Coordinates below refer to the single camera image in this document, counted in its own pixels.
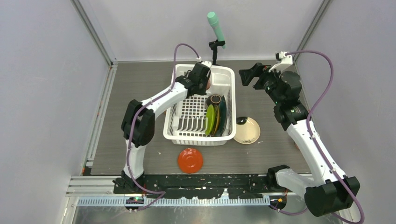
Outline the brown ceramic bowl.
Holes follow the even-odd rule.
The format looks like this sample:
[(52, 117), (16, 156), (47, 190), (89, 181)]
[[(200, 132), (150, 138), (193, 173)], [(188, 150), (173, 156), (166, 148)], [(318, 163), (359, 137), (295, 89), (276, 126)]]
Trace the brown ceramic bowl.
[(222, 96), (221, 95), (212, 94), (206, 99), (205, 105), (206, 105), (206, 107), (208, 107), (210, 105), (219, 105), (221, 100), (222, 100)]

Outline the yellow patterned plate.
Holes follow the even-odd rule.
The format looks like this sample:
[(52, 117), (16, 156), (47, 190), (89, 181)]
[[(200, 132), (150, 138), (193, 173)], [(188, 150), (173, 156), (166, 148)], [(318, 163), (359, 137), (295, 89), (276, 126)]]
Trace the yellow patterned plate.
[(220, 122), (220, 111), (219, 111), (219, 106), (215, 105), (214, 106), (214, 110), (215, 110), (215, 122), (213, 125), (213, 129), (212, 129), (212, 136), (216, 135), (216, 132), (219, 128), (219, 122)]

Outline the teal square plate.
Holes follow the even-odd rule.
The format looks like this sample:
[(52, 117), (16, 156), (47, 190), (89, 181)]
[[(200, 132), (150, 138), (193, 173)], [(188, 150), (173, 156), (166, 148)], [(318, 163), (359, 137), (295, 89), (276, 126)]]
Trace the teal square plate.
[(215, 133), (215, 137), (221, 137), (225, 131), (227, 122), (227, 106), (224, 96), (221, 97), (219, 104), (219, 127)]

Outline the green plastic plate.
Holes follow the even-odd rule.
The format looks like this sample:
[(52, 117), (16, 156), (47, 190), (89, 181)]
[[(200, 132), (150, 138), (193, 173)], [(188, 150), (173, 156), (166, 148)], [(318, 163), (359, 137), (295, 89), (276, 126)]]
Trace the green plastic plate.
[(206, 111), (206, 130), (205, 135), (210, 136), (214, 128), (215, 123), (215, 108), (213, 105), (209, 105)]

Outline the white patterned bowl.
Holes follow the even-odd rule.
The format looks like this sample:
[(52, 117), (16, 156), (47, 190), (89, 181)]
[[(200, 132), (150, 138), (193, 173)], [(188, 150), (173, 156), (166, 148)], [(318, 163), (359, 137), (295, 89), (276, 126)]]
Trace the white patterned bowl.
[(234, 140), (240, 144), (253, 144), (261, 134), (259, 124), (251, 117), (238, 117), (236, 119), (236, 134)]

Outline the pink mug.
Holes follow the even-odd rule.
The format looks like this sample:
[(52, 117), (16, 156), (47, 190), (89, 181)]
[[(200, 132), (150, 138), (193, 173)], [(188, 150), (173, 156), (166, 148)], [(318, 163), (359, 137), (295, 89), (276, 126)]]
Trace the pink mug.
[(208, 79), (207, 85), (206, 85), (206, 90), (210, 89), (211, 87), (211, 80)]

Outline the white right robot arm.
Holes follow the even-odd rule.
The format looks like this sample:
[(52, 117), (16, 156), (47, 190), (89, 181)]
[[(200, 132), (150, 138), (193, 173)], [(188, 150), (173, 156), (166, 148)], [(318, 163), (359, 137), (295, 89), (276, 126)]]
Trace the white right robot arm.
[(262, 63), (239, 70), (239, 75), (243, 86), (258, 78), (253, 88), (265, 90), (275, 103), (277, 122), (298, 146), (312, 174), (309, 179), (287, 165), (279, 165), (268, 169), (266, 187), (275, 192), (291, 190), (305, 201), (307, 209), (316, 217), (349, 209), (361, 185), (356, 177), (345, 174), (321, 141), (308, 110), (299, 99), (300, 76)]

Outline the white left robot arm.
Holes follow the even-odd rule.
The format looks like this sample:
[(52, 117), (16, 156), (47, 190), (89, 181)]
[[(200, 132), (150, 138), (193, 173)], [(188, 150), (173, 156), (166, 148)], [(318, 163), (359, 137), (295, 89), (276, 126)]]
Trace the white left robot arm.
[(126, 140), (126, 163), (121, 177), (132, 193), (142, 190), (143, 159), (147, 144), (155, 134), (158, 116), (168, 108), (193, 95), (205, 95), (210, 80), (212, 63), (197, 62), (186, 75), (176, 76), (173, 70), (171, 84), (158, 94), (143, 100), (132, 100), (127, 106), (121, 130)]

